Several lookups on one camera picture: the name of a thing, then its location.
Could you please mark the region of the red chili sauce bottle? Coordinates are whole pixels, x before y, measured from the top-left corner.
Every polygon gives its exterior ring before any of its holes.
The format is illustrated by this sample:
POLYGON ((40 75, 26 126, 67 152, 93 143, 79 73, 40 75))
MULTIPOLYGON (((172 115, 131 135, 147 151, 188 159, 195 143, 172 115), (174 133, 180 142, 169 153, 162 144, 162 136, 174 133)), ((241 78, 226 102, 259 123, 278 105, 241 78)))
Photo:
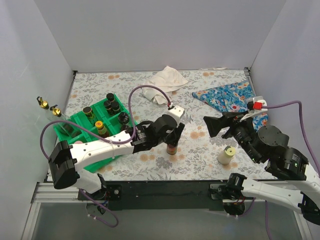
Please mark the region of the red chili sauce bottle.
POLYGON ((98 135, 102 138, 107 138, 110 136, 110 133, 108 131, 108 129, 106 128, 106 126, 104 125, 104 123, 100 120, 95 122, 95 127, 97 129, 98 135))
POLYGON ((166 152, 170 155, 175 155, 178 151, 178 143, 167 144, 166 152))

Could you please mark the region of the yellow-lid white sauce bottle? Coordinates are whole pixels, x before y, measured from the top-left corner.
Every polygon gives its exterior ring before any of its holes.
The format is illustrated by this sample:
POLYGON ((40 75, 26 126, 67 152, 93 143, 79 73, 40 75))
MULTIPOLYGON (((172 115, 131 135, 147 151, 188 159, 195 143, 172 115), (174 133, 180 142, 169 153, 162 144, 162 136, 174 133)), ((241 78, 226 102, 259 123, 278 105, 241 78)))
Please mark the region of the yellow-lid white sauce bottle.
POLYGON ((236 154, 236 149, 232 146, 226 146, 217 156, 217 160, 222 165, 228 165, 236 154))

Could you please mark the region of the black-cap white powder bottle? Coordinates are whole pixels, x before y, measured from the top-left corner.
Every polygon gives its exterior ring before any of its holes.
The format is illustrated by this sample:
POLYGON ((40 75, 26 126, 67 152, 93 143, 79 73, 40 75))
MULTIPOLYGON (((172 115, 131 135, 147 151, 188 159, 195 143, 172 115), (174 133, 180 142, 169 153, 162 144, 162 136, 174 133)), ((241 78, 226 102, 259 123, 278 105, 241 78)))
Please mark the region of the black-cap white powder bottle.
POLYGON ((129 128, 130 128, 129 125, 124 124, 124 125, 122 125, 122 126, 120 127, 120 131, 121 131, 121 132, 122 132, 122 131, 126 131, 126 130, 128 130, 129 128))

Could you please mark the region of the small black-cap spice jar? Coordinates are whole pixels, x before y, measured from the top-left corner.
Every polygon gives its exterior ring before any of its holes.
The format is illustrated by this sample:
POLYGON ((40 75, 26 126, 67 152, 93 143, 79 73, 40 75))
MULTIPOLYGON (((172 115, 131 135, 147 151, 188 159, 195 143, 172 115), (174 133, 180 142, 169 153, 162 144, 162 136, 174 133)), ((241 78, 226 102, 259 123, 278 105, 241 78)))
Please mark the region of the small black-cap spice jar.
POLYGON ((121 112, 118 115, 118 121, 121 125, 127 125, 130 122, 130 116, 126 112, 121 112))

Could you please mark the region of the dark round-cap bottle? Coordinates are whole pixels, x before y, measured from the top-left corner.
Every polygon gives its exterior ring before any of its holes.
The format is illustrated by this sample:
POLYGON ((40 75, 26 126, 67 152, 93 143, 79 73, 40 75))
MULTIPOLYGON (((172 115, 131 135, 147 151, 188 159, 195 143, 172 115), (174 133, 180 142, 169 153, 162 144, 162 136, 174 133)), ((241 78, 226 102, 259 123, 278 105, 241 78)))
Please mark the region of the dark round-cap bottle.
POLYGON ((107 100, 110 101, 111 103, 113 103, 113 102, 116 101, 115 95, 114 95, 113 93, 111 93, 111 92, 109 92, 109 93, 106 94, 106 98, 107 98, 107 100))

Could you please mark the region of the square jar dark sauce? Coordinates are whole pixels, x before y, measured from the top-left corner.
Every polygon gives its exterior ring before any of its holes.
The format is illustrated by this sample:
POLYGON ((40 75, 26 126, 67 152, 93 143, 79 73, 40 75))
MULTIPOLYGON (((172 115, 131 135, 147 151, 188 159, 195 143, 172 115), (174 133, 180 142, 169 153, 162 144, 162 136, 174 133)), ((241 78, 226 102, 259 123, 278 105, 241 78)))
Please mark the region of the square jar dark sauce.
POLYGON ((64 132, 71 138, 75 138, 81 134, 81 131, 75 128, 72 124, 62 122, 60 126, 64 130, 64 132))

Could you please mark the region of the clear gold-spout oil bottle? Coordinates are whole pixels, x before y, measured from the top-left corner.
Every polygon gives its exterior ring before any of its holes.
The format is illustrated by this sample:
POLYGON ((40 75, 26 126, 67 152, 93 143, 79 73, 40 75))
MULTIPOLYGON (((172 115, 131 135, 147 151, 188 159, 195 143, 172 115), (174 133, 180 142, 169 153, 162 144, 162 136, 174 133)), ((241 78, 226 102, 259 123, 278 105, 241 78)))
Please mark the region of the clear gold-spout oil bottle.
POLYGON ((53 105, 49 108, 51 112, 51 120, 57 121, 57 120, 64 120, 69 121, 70 117, 62 112, 60 108, 58 108, 58 105, 53 105))

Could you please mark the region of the black-lid seasoning shaker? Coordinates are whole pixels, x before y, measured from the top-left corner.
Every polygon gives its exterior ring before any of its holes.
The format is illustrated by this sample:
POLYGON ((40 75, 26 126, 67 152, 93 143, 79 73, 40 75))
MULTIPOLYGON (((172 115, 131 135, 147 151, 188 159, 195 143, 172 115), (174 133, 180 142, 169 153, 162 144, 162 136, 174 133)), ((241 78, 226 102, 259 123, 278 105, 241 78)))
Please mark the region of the black-lid seasoning shaker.
POLYGON ((114 115, 113 108, 112 108, 112 103, 109 100, 104 101, 103 102, 103 106, 104 106, 104 108, 107 111, 109 116, 113 116, 114 115))

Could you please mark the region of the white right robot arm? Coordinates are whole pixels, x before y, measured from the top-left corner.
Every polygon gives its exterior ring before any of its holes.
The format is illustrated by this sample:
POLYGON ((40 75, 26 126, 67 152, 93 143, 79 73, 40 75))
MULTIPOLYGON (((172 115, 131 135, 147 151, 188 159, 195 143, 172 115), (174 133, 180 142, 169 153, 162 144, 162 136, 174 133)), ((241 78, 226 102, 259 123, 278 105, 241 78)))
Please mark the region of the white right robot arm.
POLYGON ((301 214, 307 221, 320 223, 320 177, 308 159, 289 147, 289 136, 273 125, 253 127, 243 112, 223 112, 221 117, 203 118, 210 137, 227 129, 223 139, 234 138, 255 164, 264 163, 273 180, 255 180, 240 173, 230 174, 226 183, 210 193, 221 199, 258 198, 301 214))

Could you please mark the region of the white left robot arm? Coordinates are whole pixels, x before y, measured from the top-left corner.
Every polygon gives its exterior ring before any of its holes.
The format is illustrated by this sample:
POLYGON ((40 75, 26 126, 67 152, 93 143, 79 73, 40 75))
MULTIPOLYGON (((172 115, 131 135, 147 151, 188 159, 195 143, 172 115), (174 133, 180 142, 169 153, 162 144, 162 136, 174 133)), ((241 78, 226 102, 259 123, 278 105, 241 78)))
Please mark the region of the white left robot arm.
POLYGON ((48 158, 57 190, 76 187, 89 193, 95 200, 106 196, 106 182, 97 173, 85 168, 91 164, 122 155, 149 151, 165 143, 177 146, 185 125, 164 114, 156 121, 143 121, 135 127, 105 138, 81 144, 60 141, 48 158))

